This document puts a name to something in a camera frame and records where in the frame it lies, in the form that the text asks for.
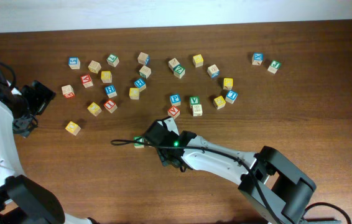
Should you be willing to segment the green R block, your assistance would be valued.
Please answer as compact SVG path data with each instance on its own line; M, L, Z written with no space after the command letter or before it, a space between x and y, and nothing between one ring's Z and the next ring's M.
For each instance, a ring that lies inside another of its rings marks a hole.
M135 147L136 149L144 148L144 147L145 147L145 145L144 145L145 140L144 140L143 137L141 137L141 136L134 136L134 141L135 141L135 143L134 143L133 145L134 145L134 147Z

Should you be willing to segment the yellow block near arm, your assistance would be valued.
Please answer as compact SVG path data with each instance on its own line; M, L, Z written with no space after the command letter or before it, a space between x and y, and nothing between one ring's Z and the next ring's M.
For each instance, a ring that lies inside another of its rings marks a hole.
M70 121L65 129L72 135L76 136L80 130L81 130L81 127L79 125L77 125L76 123L74 123L73 121Z

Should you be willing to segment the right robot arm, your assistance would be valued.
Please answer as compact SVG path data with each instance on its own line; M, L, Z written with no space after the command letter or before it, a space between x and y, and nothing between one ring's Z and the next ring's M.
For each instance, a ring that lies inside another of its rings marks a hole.
M260 152L229 149L190 131L179 132L171 117L158 119L143 135L164 166L182 172L203 170L238 185L269 223L303 223L305 208L317 186L277 149Z

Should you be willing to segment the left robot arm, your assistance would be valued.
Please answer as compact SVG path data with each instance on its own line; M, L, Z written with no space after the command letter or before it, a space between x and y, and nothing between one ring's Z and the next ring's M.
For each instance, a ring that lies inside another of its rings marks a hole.
M28 137L56 94L37 80L18 90L2 68L15 74L0 62L0 223L94 223L65 213L53 193L26 177L14 136Z

